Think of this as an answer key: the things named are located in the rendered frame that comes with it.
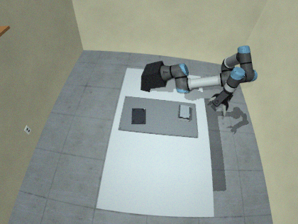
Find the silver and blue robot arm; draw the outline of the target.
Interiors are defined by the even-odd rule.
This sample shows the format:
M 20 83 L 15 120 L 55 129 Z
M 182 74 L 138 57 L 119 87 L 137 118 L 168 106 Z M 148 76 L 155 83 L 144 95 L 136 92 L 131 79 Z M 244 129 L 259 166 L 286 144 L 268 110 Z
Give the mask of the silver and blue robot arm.
M 237 64 L 240 64 L 240 67 L 235 67 Z M 235 55 L 228 56 L 223 60 L 221 73 L 217 76 L 187 78 L 189 71 L 186 64 L 163 65 L 160 68 L 160 74 L 164 81 L 175 78 L 179 93 L 188 93 L 195 88 L 218 85 L 224 86 L 228 92 L 234 92 L 240 83 L 255 81 L 258 77 L 258 73 L 253 69 L 250 47 L 247 45 L 238 47 L 238 52 Z M 229 94 L 223 90 L 212 103 L 218 107 L 228 96 Z

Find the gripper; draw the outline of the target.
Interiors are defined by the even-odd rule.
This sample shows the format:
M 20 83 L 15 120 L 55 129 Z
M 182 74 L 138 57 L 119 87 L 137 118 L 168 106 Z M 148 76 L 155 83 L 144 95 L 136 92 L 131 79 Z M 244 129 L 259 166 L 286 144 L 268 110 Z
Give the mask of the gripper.
M 224 104 L 224 106 L 223 106 L 223 116 L 225 117 L 225 116 L 226 116 L 226 112 L 227 112 L 227 110 L 228 110 L 228 108 L 229 108 L 229 106 L 228 106 L 228 101 L 231 100 L 231 97 L 233 96 L 233 94 L 232 94 L 233 92 L 228 92 L 227 90 L 225 90 L 224 87 L 223 87 L 223 90 L 224 90 L 227 94 L 229 94 L 229 97 L 227 97 L 226 100 L 224 100 L 224 101 L 222 102 L 222 104 Z M 218 95 L 219 95 L 219 94 L 215 94 L 215 95 L 213 95 L 213 96 L 208 100 L 208 102 L 213 101 Z

